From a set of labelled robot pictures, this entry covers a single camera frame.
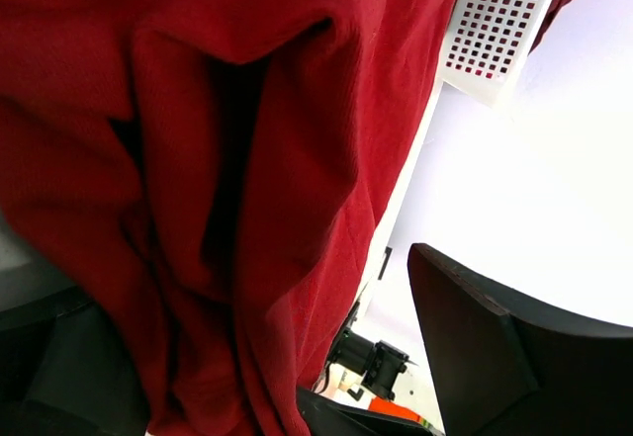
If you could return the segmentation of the red t shirt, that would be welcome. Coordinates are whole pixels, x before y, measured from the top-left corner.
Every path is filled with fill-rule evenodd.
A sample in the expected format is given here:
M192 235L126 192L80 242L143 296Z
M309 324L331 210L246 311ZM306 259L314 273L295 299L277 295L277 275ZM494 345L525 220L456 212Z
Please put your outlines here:
M305 435L455 0L1 0L1 210L155 435Z

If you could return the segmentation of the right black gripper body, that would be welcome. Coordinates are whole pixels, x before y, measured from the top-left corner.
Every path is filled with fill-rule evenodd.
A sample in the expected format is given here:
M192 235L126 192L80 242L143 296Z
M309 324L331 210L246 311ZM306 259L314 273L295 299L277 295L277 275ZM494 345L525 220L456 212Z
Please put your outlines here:
M298 389L297 405L314 436L441 435L418 423L343 405L305 389Z

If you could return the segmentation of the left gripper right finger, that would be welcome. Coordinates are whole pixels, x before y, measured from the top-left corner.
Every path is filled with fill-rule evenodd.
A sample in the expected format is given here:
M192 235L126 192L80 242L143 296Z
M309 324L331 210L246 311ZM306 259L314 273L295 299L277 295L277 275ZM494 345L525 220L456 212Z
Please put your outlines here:
M411 247L411 292L449 435L629 435L632 330Z

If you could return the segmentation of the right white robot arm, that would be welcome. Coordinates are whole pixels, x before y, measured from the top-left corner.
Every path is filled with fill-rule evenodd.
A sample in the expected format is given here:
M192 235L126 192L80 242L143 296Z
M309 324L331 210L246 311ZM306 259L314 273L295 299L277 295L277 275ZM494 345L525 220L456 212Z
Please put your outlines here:
M363 279L312 390L299 390L300 414L312 435L441 435L443 425L424 369L385 341L358 334L375 286L386 271L392 249Z

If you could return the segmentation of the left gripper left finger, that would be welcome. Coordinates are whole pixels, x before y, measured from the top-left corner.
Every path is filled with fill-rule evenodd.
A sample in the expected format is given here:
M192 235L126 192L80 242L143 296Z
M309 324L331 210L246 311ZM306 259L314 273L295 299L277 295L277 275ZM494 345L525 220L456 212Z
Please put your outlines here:
M132 358L87 295L2 297L2 434L142 435L148 420Z

